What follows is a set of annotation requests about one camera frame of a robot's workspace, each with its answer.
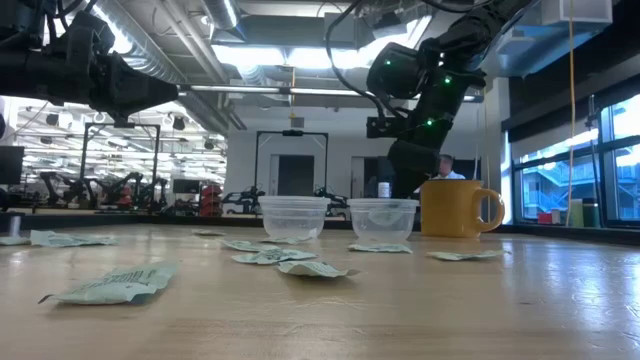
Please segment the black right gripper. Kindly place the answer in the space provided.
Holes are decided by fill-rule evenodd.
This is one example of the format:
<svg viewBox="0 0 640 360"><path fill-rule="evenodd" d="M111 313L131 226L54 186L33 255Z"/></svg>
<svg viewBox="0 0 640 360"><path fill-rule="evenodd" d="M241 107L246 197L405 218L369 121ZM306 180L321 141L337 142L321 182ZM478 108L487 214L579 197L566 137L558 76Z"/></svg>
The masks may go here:
<svg viewBox="0 0 640 360"><path fill-rule="evenodd" d="M388 152L394 170L391 197L408 198L439 169L440 153L427 147L441 147L453 126L455 103L420 98L411 109L396 107L406 116Z"/></svg>

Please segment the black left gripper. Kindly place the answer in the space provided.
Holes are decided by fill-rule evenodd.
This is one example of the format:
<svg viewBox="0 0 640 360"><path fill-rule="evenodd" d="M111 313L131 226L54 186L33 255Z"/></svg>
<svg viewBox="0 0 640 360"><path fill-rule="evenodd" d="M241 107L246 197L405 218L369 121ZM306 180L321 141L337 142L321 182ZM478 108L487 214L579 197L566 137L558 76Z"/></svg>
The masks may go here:
<svg viewBox="0 0 640 360"><path fill-rule="evenodd" d="M105 55L47 47L53 73L47 76L47 99L89 105L114 120L127 120L134 113L178 98L175 84L131 68L120 55Z"/></svg>

